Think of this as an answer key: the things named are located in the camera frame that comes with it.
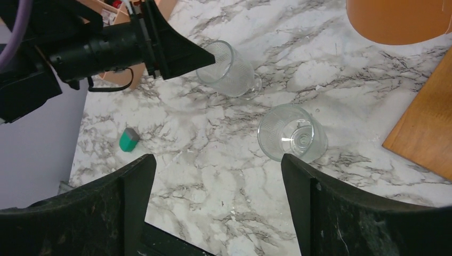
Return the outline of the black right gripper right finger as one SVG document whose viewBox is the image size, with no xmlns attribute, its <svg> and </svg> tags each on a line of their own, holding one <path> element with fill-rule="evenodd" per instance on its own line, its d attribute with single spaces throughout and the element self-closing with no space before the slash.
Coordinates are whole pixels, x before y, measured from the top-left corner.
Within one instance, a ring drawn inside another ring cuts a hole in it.
<svg viewBox="0 0 452 256">
<path fill-rule="evenodd" d="M 291 154 L 282 177 L 302 255 L 451 255 L 451 207 L 381 197 Z"/>
</svg>

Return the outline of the clear tumbler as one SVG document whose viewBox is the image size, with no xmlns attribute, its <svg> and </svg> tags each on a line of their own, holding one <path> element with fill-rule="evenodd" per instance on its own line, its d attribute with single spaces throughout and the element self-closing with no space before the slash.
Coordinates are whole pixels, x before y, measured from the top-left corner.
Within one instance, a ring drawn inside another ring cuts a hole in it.
<svg viewBox="0 0 452 256">
<path fill-rule="evenodd" d="M 323 126 L 297 104 L 273 107 L 264 115 L 257 129 L 261 150 L 280 162 L 292 154 L 306 163 L 319 159 L 327 150 L 328 139 Z"/>
<path fill-rule="evenodd" d="M 262 90 L 262 80 L 252 64 L 228 42 L 218 40 L 204 49 L 215 57 L 215 63 L 196 70 L 200 82 L 228 97 L 250 100 Z"/>
</svg>

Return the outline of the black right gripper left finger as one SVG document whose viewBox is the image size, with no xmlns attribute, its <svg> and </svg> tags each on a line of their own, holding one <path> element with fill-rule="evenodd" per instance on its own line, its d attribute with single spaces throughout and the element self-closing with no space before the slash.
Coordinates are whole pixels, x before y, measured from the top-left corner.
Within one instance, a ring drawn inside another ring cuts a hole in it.
<svg viewBox="0 0 452 256">
<path fill-rule="evenodd" d="M 1 210 L 1 255 L 206 255 L 145 222 L 152 154 L 26 208 Z"/>
</svg>

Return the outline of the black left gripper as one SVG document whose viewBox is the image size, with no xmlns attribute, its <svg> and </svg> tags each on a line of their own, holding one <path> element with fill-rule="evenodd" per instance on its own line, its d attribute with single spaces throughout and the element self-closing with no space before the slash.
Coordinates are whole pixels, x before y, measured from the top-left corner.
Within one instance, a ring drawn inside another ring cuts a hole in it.
<svg viewBox="0 0 452 256">
<path fill-rule="evenodd" d="M 165 20 L 155 1 L 141 3 L 144 38 L 131 22 L 93 31 L 80 22 L 74 33 L 49 45 L 49 63 L 63 82 L 122 70 L 145 63 L 148 74 L 179 77 L 215 64 L 213 54 L 180 35 Z"/>
</svg>

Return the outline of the orange plastic wine glass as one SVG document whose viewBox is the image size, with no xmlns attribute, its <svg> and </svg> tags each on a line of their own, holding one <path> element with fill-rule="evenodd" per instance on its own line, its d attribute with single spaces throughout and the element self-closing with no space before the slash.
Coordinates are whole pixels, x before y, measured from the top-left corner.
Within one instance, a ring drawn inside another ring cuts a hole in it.
<svg viewBox="0 0 452 256">
<path fill-rule="evenodd" d="M 408 45 L 451 33 L 451 1 L 347 0 L 352 27 L 385 45 Z"/>
</svg>

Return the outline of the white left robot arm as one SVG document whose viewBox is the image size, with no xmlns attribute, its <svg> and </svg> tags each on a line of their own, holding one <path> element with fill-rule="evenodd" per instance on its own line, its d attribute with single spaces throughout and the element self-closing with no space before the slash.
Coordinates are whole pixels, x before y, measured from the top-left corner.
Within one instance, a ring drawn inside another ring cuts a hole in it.
<svg viewBox="0 0 452 256">
<path fill-rule="evenodd" d="M 145 64 L 171 79 L 215 63 L 214 56 L 175 31 L 155 1 L 122 1 L 124 22 L 106 26 L 88 1 L 1 1 L 11 31 L 1 45 L 1 123 L 12 123 L 79 82 Z"/>
</svg>

